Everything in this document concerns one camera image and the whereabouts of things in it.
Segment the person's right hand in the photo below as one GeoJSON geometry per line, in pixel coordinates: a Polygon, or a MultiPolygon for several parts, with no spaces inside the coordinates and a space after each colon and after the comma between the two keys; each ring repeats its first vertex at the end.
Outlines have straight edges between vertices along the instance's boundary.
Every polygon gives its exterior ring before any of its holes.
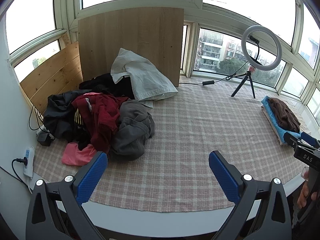
{"type": "Polygon", "coordinates": [[[302,209],[304,206],[306,206],[306,200],[307,197],[309,195],[309,187],[308,187],[308,182],[309,182],[309,168],[306,166],[303,168],[302,172],[301,172],[301,177],[305,180],[303,187],[300,191],[298,200],[297,200],[297,204],[298,204],[298,208],[302,209]]]}

